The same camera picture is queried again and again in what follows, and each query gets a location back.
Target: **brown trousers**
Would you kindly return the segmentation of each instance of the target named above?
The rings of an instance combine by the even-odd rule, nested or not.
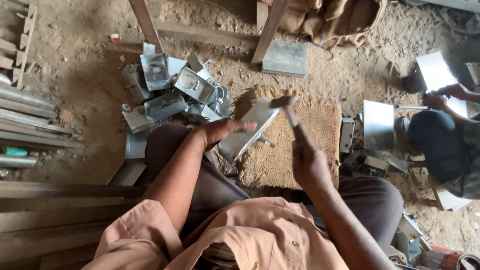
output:
[[[155,179],[189,132],[183,125],[167,123],[151,133],[145,149],[147,167],[142,175],[142,183],[151,183]],[[338,192],[380,247],[388,252],[403,211],[399,191],[385,179],[361,177],[341,178]],[[245,192],[215,168],[211,154],[205,153],[180,238],[188,236],[217,210],[248,198]],[[315,206],[306,205],[306,208],[312,214],[315,225],[326,232]]]

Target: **wooden stool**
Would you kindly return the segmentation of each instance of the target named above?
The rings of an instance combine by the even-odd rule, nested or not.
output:
[[[411,161],[411,162],[412,164],[410,165],[410,168],[426,168],[427,167],[427,161],[425,160],[418,160],[418,161]],[[432,191],[436,199],[436,200],[426,199],[425,202],[428,206],[437,207],[442,211],[445,211],[445,210],[455,211],[472,201],[470,199],[459,198],[451,194],[431,174],[428,175],[427,179],[428,179],[428,182],[430,183],[430,186],[432,187]],[[416,186],[419,186],[418,180],[416,181],[413,180],[413,182]]]

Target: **man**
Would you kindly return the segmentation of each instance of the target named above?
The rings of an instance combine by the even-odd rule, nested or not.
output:
[[[450,193],[457,197],[480,199],[480,122],[479,116],[462,117],[446,105],[455,97],[480,103],[480,94],[460,84],[447,86],[426,95],[424,110],[396,122],[397,134],[423,153],[427,169]]]
[[[336,191],[324,152],[299,126],[293,174],[313,205],[250,199],[216,169],[209,150],[255,128],[224,119],[191,132],[178,124],[155,129],[144,200],[105,230],[84,269],[395,269],[384,251],[403,210],[398,190],[364,177],[342,179]]]

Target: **blue jeans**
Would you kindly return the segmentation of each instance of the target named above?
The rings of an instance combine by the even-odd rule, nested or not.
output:
[[[469,155],[463,131],[440,110],[424,110],[412,117],[408,132],[425,155],[427,169],[441,184],[460,176]]]

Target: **sandy ground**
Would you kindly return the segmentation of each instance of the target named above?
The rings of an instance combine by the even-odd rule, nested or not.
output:
[[[255,1],[219,1],[238,19],[238,32],[254,34]],[[61,108],[73,112],[70,124],[83,131],[83,146],[75,150],[47,153],[29,170],[12,173],[10,180],[105,184],[123,161],[126,127],[122,125],[121,104],[130,101],[123,89],[121,68],[139,61],[137,44],[143,40],[136,18],[127,0],[32,0],[38,6],[38,19],[28,61],[34,68],[24,78],[31,92],[54,99]],[[1,34],[7,39],[17,18],[11,5],[0,0]],[[195,0],[165,0],[160,20],[233,31],[234,20],[224,11]],[[113,44],[109,35],[120,33],[121,44]],[[362,111],[364,99],[397,105],[420,105],[419,95],[399,90],[398,77],[405,76],[416,56],[442,51],[450,61],[479,61],[480,42],[451,33],[435,16],[434,8],[409,8],[390,4],[376,27],[369,33],[372,45],[364,49],[334,48],[331,51],[309,45],[309,74],[303,78],[274,76],[259,72],[250,64],[252,51],[181,40],[162,40],[164,51],[185,58],[196,51],[204,59],[213,59],[211,67],[217,80],[228,85],[232,96],[254,84],[273,84],[322,93],[340,101],[345,115]],[[283,40],[290,35],[277,34]],[[124,55],[126,62],[120,61]],[[403,111],[410,116],[413,111]],[[418,213],[417,221],[430,243],[480,255],[480,202],[456,212],[443,212],[419,203],[433,198],[420,173],[423,189],[407,176],[389,174],[387,179],[402,193],[409,213]],[[2,200],[0,210],[52,209],[60,205],[85,206],[108,204],[112,199]]]

